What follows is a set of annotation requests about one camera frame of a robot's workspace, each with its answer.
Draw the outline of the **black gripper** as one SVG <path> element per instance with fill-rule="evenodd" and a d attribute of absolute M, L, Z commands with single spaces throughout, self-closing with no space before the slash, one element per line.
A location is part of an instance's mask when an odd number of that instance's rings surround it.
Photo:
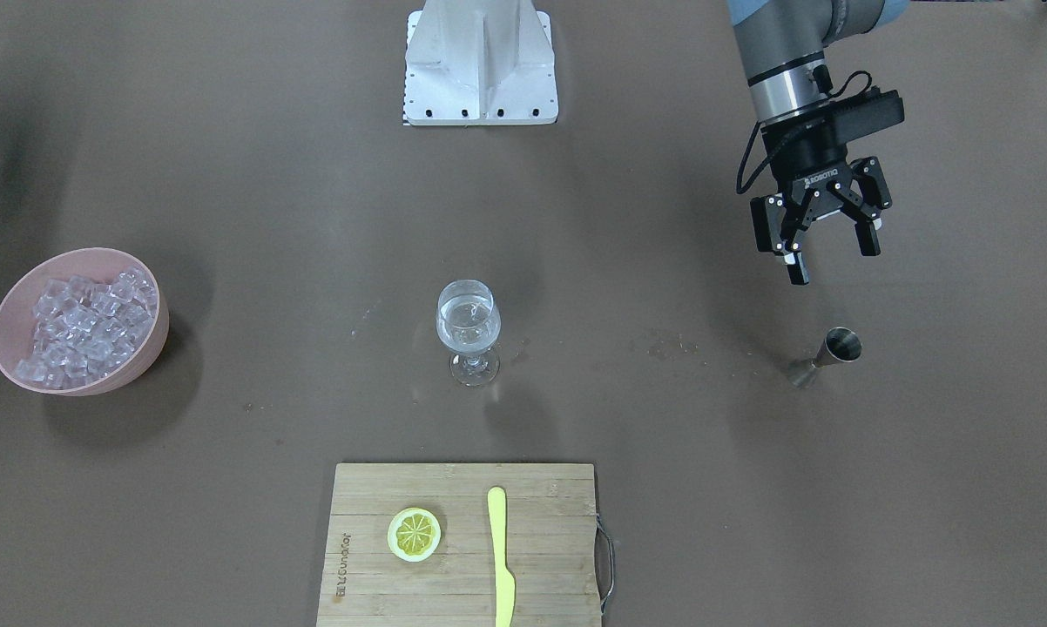
<path fill-rule="evenodd" d="M 750 199 L 757 250 L 780 257 L 792 285 L 810 283 L 802 242 L 817 219 L 834 212 L 854 221 L 861 255 L 881 254 L 882 212 L 891 194 L 875 156 L 848 162 L 853 125 L 842 118 L 792 118 L 762 126 L 777 192 Z"/>

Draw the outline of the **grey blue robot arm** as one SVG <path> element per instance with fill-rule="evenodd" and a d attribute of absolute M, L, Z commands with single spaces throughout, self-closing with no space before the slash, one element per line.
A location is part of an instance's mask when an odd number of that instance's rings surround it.
<path fill-rule="evenodd" d="M 755 196 L 750 211 L 760 253 L 785 262 L 796 286 L 810 281 L 802 243 L 819 219 L 846 215 L 865 257 L 881 253 L 878 231 L 891 194 L 875 156 L 851 159 L 848 145 L 905 119 L 903 97 L 871 82 L 848 94 L 836 88 L 826 48 L 893 23 L 906 1 L 731 1 L 729 12 L 757 119 L 742 156 L 736 192 L 770 172 L 777 191 Z"/>

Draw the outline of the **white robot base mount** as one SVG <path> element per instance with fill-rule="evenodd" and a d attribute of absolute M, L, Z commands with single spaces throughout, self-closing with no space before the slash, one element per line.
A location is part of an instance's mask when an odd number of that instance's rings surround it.
<path fill-rule="evenodd" d="M 557 122 L 551 16 L 531 1 L 428 1 L 405 35 L 403 124 Z"/>

